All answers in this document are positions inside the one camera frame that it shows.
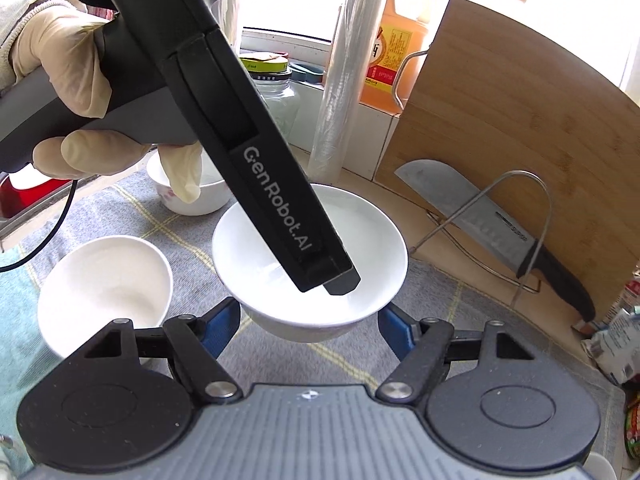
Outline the left gloved hand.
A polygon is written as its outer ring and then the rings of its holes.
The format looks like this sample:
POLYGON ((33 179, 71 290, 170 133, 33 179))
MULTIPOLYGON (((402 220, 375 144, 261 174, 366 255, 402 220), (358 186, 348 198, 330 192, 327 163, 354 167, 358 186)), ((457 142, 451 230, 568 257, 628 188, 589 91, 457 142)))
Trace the left gloved hand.
MULTIPOLYGON (((112 88, 100 69, 93 33, 107 23, 79 0, 1 0, 1 89, 41 67, 73 113, 106 115, 112 88)), ((76 130, 37 144, 32 163, 57 179, 112 176, 150 150, 112 130, 76 130)))

